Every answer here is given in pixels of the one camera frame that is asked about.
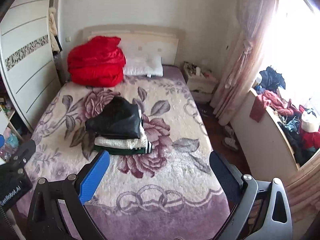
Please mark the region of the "black leather jacket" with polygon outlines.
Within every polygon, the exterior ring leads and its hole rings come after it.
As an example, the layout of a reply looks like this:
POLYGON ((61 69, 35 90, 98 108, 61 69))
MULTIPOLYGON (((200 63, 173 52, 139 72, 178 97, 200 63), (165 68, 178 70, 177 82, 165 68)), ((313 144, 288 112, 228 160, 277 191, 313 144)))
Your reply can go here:
POLYGON ((100 114, 86 120, 85 129, 108 139, 139 139, 139 108, 115 96, 100 114))

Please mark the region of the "white dresser with clothes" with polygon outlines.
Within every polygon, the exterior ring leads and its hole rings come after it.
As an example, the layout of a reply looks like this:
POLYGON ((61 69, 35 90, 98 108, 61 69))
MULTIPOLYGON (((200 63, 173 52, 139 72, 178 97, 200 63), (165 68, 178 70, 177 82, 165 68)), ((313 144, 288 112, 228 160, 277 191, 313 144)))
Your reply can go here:
POLYGON ((258 75, 231 120, 254 178, 269 180, 295 175, 319 152, 319 120, 313 109, 295 107, 284 99, 285 80, 272 67, 258 75))

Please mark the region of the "white slippers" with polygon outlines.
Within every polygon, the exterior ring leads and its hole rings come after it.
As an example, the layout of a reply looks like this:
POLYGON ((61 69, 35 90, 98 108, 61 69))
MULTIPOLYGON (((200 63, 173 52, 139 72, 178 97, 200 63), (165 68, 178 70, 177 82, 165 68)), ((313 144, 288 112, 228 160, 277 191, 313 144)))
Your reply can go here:
POLYGON ((236 143, 236 139, 235 139, 235 136, 234 136, 233 129, 230 126, 226 125, 226 126, 223 127, 223 131, 226 134, 226 137, 222 141, 223 144, 227 148, 229 148, 229 149, 231 149, 233 151, 238 151, 239 147, 238 147, 238 145, 236 143))

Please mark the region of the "white sliding wardrobe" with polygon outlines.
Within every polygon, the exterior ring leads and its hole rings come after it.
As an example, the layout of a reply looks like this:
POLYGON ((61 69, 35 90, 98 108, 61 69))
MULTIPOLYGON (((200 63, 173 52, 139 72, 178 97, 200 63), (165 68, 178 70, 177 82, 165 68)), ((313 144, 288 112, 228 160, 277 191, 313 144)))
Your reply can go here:
POLYGON ((52 54, 49 0, 14 0, 1 20, 1 76, 33 133, 61 88, 52 54))

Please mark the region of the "white knitted sweater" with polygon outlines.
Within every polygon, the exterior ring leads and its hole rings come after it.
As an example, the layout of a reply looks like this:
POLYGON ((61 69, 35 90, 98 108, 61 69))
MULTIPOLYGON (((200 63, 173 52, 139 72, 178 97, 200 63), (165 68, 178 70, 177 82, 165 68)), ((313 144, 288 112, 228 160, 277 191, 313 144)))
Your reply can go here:
POLYGON ((101 147, 110 147, 117 149, 134 149, 134 148, 146 148, 149 145, 149 141, 145 130, 142 125, 142 112, 139 112, 139 131, 140 138, 139 139, 107 139, 102 136, 98 136, 95 138, 94 145, 101 147))

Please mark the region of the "white bedside table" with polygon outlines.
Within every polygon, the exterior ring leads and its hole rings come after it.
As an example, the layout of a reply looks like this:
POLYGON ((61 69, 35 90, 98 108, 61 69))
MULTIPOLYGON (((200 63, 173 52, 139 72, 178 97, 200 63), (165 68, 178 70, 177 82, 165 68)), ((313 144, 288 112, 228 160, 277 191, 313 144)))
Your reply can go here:
POLYGON ((202 70, 199 66, 185 61, 182 74, 193 99, 199 103, 210 102, 219 83, 211 71, 202 70))

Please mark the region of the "red folded quilt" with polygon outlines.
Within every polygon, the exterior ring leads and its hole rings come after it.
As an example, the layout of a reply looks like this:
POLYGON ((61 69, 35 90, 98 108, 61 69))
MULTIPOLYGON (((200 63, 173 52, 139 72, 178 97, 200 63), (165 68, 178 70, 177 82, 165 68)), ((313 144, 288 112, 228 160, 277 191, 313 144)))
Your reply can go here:
POLYGON ((91 87, 114 87, 120 83, 126 64, 120 42, 116 36, 96 36, 73 48, 67 56, 71 81, 91 87))

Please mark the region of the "white pillow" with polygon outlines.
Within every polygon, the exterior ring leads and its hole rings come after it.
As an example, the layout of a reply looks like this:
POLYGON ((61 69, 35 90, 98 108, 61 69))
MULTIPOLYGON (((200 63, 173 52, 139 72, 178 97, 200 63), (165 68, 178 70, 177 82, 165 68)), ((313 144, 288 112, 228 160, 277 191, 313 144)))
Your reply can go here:
POLYGON ((163 76, 162 58, 159 55, 143 55, 126 57, 123 68, 127 76, 163 76))

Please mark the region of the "beige bed headboard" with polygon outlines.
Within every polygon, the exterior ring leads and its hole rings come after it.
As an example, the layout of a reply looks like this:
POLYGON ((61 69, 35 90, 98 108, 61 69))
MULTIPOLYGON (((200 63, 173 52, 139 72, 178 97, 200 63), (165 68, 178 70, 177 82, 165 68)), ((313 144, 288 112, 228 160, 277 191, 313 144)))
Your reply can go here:
POLYGON ((164 65, 174 65, 185 31, 143 24, 107 24, 85 27, 82 36, 85 42, 96 36, 116 36, 121 38, 119 46, 125 54, 159 55, 164 65))

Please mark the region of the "pink curtain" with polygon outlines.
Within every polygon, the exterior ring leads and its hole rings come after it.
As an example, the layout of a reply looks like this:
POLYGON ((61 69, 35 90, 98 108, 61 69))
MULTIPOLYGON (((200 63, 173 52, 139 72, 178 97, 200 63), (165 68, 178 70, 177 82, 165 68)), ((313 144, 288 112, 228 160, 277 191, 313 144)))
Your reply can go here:
POLYGON ((232 120, 253 85, 261 63, 264 34, 277 3, 278 0, 237 0, 239 31, 210 102, 221 126, 232 120))

